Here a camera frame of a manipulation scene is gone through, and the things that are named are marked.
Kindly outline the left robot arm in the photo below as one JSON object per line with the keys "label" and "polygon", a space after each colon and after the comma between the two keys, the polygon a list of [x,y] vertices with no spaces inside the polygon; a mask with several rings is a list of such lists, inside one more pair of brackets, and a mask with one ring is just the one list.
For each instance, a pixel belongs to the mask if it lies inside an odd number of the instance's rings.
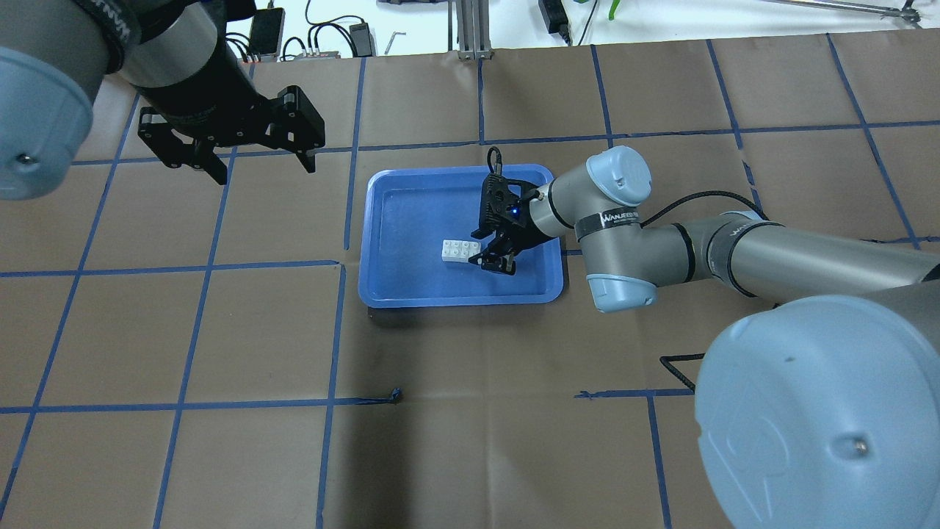
{"label": "left robot arm", "polygon": [[92,128],[107,75],[137,91],[138,137],[163,165],[228,181],[218,148],[293,153],[308,172],[325,121],[301,87],[260,94],[226,40],[253,1],[4,1],[1,188],[5,201],[56,190]]}

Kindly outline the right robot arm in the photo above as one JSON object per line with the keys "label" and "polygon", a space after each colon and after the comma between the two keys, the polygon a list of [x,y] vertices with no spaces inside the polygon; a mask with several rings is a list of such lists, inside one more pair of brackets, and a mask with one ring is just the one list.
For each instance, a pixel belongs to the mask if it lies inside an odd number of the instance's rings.
{"label": "right robot arm", "polygon": [[651,171],[627,146],[550,183],[504,175],[491,147],[475,265],[573,231],[599,312],[716,280],[775,304],[728,326],[696,378],[698,449],[737,528],[938,526],[938,256],[795,230],[756,204],[654,227]]}

